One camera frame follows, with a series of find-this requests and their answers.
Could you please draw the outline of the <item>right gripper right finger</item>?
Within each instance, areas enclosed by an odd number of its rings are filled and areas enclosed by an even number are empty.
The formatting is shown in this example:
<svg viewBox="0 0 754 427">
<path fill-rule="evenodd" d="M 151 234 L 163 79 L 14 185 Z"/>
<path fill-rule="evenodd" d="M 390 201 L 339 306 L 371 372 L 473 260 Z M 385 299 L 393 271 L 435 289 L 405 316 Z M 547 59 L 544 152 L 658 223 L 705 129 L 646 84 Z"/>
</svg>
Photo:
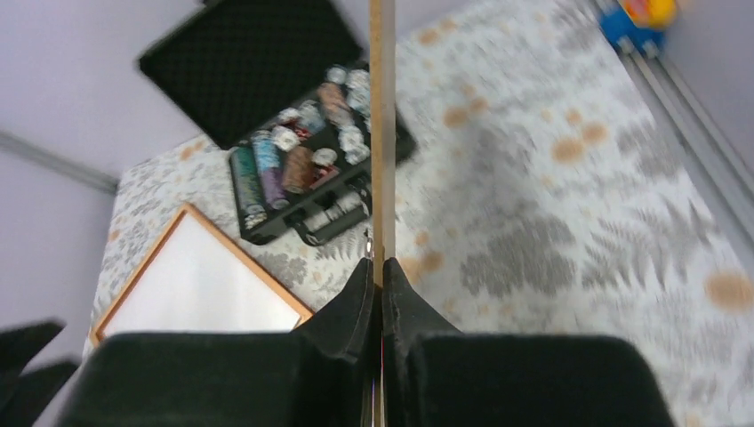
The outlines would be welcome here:
<svg viewBox="0 0 754 427">
<path fill-rule="evenodd" d="M 421 344 L 460 330 L 413 289 L 396 258 L 385 261 L 382 272 L 383 419 L 387 426 L 419 426 L 426 375 Z"/>
</svg>

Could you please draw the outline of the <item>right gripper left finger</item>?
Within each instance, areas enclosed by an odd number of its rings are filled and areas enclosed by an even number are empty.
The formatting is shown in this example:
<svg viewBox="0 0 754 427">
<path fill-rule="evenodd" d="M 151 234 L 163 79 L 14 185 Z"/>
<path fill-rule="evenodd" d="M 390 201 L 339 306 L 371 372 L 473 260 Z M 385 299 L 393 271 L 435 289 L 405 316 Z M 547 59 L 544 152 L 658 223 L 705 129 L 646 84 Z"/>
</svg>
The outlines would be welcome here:
<svg viewBox="0 0 754 427">
<path fill-rule="evenodd" d="M 342 290 L 294 334 L 301 339 L 297 426 L 369 426 L 372 421 L 376 291 L 361 259 Z"/>
</svg>

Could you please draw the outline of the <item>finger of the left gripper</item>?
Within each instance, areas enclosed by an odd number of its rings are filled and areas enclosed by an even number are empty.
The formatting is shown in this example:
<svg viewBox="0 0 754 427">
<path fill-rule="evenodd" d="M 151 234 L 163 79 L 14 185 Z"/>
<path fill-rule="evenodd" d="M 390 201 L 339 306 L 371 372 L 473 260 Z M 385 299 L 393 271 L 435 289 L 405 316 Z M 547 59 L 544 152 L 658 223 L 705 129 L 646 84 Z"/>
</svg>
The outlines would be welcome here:
<svg viewBox="0 0 754 427">
<path fill-rule="evenodd" d="M 54 318 L 1 329 L 1 407 L 11 400 L 25 366 L 63 329 Z"/>
<path fill-rule="evenodd" d="M 78 369 L 63 360 L 22 373 L 1 373 L 1 425 L 33 426 L 46 407 Z"/>
</svg>

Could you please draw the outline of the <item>brown cardboard backing board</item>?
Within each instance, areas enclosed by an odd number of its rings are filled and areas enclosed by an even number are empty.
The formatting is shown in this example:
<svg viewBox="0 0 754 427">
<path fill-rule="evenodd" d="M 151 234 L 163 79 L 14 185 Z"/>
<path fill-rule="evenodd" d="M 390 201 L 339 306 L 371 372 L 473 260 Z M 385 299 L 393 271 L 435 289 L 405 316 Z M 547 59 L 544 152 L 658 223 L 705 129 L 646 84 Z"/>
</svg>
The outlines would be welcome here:
<svg viewBox="0 0 754 427">
<path fill-rule="evenodd" d="M 396 2 L 369 2 L 373 277 L 384 287 L 385 262 L 396 254 Z"/>
</svg>

